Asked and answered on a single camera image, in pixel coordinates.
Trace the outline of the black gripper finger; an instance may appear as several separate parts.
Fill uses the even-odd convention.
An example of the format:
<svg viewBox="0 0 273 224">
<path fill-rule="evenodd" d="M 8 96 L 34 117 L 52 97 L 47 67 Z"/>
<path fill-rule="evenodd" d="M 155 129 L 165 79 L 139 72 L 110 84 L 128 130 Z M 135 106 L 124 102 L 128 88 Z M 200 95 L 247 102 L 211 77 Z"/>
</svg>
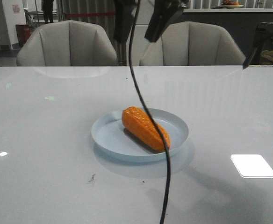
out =
<svg viewBox="0 0 273 224">
<path fill-rule="evenodd" d="M 166 28 L 183 14 L 188 3 L 188 0 L 156 0 L 145 39 L 156 42 Z"/>
<path fill-rule="evenodd" d="M 134 22 L 133 10 L 137 7 L 135 0 L 114 0 L 115 29 L 114 39 L 118 43 L 125 43 Z"/>
</svg>

